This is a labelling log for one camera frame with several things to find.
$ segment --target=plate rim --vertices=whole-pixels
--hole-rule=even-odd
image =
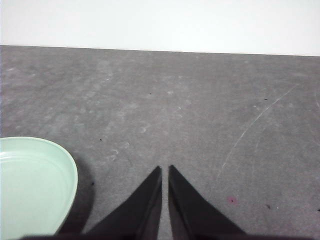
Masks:
[[[63,146],[61,146],[61,145],[59,145],[59,144],[57,144],[57,143],[55,143],[53,141],[50,141],[50,140],[47,140],[47,139],[44,139],[44,138],[40,138],[40,137],[33,137],[33,136],[0,137],[0,152],[2,152],[2,150],[1,150],[1,141],[2,140],[14,140],[14,139],[16,139],[16,140],[32,140],[32,141],[39,141],[39,142],[43,142],[43,143],[46,143],[46,144],[50,144],[50,145],[60,149],[67,156],[69,161],[71,162],[72,170],[73,170],[73,180],[74,180],[75,184],[74,184],[74,186],[72,187],[72,190],[71,190],[71,199],[67,203],[67,209],[68,209],[67,212],[65,213],[64,216],[61,216],[59,218],[58,223],[60,223],[60,224],[57,224],[56,226],[54,226],[54,228],[56,230],[48,232],[48,234],[56,234],[57,232],[59,232],[61,227],[64,225],[67,217],[69,216],[71,208],[72,208],[72,206],[73,206],[73,204],[75,202],[77,188],[78,188],[78,169],[77,169],[76,162],[75,162],[74,158],[72,157],[72,155]]]

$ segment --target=scratch on carpet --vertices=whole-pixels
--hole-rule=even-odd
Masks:
[[[291,87],[285,94],[283,94],[282,96],[278,97],[273,103],[271,103],[269,106],[267,106],[250,124],[249,126],[244,130],[244,132],[241,134],[241,136],[238,138],[238,140],[234,143],[234,145],[232,146],[232,148],[230,149],[229,153],[227,154],[222,167],[220,169],[220,171],[218,172],[217,176],[216,176],[216,180],[220,177],[220,174],[224,171],[224,168],[233,152],[233,150],[236,148],[236,146],[238,145],[238,143],[240,142],[240,140],[243,138],[243,136],[246,134],[246,132],[252,127],[253,124],[255,124],[255,122],[266,112],[268,111],[269,108],[271,108],[273,105],[275,105],[278,101],[280,101],[283,97],[285,97],[287,94],[289,94],[293,89],[295,89],[297,86],[299,86],[300,84],[296,84],[293,87]]]

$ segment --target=pink spot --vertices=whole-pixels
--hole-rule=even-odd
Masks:
[[[228,196],[226,199],[229,202],[229,204],[236,205],[238,203],[238,200],[234,196]]]

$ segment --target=mint green plate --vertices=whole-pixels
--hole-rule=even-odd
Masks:
[[[55,234],[76,195],[72,156],[48,140],[0,138],[0,173],[1,240]]]

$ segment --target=wall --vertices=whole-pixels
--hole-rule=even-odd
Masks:
[[[1,44],[320,56],[320,0],[1,0]]]

